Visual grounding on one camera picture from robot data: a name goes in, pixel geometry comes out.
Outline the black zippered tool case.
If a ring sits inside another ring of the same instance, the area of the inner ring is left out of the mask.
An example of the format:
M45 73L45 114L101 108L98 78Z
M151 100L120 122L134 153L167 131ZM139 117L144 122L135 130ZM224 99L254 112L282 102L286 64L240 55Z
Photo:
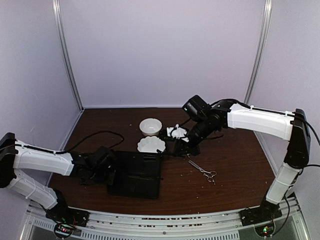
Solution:
M115 157L107 184L109 195L149 200L159 198L161 155L116 151Z

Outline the silver thinning scissors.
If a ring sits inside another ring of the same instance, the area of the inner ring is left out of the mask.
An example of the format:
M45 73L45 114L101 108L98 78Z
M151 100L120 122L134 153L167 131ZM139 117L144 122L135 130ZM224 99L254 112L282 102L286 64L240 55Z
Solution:
M188 160L188 163L192 165L195 169L197 169L199 172L201 172L206 178L209 183L213 183L214 185L216 184L214 177L217 175L217 172L214 170L208 171L197 165L195 162L192 160Z

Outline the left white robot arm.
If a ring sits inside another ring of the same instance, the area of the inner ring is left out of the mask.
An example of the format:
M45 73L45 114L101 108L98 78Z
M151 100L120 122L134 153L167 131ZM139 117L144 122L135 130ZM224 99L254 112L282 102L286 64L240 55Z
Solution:
M50 216L67 222L72 218L72 210L63 194L44 186L23 170L76 175L83 180L99 183L108 178L115 161L114 151L103 146L93 153L55 151L28 145L17 140L14 133L8 132L0 140L0 187L18 192L40 204Z

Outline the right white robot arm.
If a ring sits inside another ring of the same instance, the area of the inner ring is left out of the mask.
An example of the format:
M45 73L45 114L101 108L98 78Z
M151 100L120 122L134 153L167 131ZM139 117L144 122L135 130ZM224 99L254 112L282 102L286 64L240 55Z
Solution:
M276 177L256 210L259 220L268 220L278 209L298 174L310 158L310 126L303 110L276 111L257 108L236 99L221 99L212 104L200 96L190 98L182 107L196 124L186 130L182 125L168 127L160 135L175 139L173 156L194 155L198 145L210 134L222 129L244 129L276 136L288 141L287 153Z

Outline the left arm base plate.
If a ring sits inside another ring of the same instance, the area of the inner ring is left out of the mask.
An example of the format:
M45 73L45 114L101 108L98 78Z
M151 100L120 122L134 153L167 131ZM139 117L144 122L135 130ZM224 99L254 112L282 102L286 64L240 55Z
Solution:
M68 208L65 213L56 212L52 209L46 209L45 212L45 216L54 222L67 224L72 227L86 227L90 215L88 211L74 208Z

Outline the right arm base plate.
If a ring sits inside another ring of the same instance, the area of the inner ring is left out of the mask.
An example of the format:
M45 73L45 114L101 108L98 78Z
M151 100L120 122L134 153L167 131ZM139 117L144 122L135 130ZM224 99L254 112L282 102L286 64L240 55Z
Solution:
M261 207L246 208L239 212L239 217L242 226L257 225L264 222L270 222L276 218L282 216L282 211L280 209L271 212L267 209L262 209Z

